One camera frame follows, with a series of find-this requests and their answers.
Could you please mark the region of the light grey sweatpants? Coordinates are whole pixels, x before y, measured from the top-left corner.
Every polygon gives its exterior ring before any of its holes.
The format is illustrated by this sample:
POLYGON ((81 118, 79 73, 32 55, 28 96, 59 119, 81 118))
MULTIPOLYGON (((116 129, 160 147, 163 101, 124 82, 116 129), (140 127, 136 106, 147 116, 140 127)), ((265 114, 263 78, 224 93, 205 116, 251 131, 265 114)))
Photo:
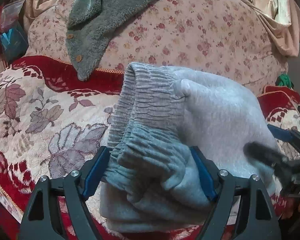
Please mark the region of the light grey sweatpants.
POLYGON ((190 68, 130 63, 109 132, 100 214, 120 233, 203 224, 211 203, 192 146, 233 176, 258 174, 274 194, 272 169, 244 153, 255 141, 277 149, 249 89, 190 68))

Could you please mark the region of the green cloth item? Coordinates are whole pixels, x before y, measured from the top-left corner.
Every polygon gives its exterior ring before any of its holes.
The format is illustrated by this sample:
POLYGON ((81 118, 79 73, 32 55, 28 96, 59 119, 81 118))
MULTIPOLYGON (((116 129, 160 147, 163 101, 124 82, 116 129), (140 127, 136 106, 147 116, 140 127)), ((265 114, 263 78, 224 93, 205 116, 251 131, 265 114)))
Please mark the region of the green cloth item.
POLYGON ((288 74, 281 74, 277 77, 275 82, 276 86, 288 87, 289 89, 294 89, 294 83, 292 83, 288 74))

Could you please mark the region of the red floral plush blanket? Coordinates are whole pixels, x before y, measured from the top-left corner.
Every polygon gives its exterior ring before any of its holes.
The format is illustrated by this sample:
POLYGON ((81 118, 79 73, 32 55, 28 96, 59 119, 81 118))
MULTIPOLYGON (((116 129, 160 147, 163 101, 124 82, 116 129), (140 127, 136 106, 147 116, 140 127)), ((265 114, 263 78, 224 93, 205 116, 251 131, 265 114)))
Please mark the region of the red floral plush blanket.
POLYGON ((46 56, 18 59, 0 74, 0 225, 17 239, 42 175, 66 176, 107 142, 121 70, 82 82, 72 65, 46 56))

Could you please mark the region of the blue plastic bag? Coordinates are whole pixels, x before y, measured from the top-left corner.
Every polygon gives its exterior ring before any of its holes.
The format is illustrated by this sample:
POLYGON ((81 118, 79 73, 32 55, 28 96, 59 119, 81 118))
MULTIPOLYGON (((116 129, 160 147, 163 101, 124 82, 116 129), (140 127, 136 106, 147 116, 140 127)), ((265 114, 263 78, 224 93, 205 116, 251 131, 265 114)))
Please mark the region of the blue plastic bag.
POLYGON ((18 21, 8 31, 0 34, 0 44, 7 63, 25 55, 29 44, 27 35, 18 21))

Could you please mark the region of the grey-green fleece jacket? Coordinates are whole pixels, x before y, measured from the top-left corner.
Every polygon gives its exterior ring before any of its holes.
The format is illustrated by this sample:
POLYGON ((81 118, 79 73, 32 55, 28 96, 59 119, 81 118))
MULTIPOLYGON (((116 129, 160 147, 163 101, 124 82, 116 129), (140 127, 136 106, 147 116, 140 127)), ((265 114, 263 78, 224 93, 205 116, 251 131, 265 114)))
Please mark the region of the grey-green fleece jacket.
POLYGON ((154 0, 75 0, 68 18, 66 48, 81 81, 98 67, 115 30, 154 0))

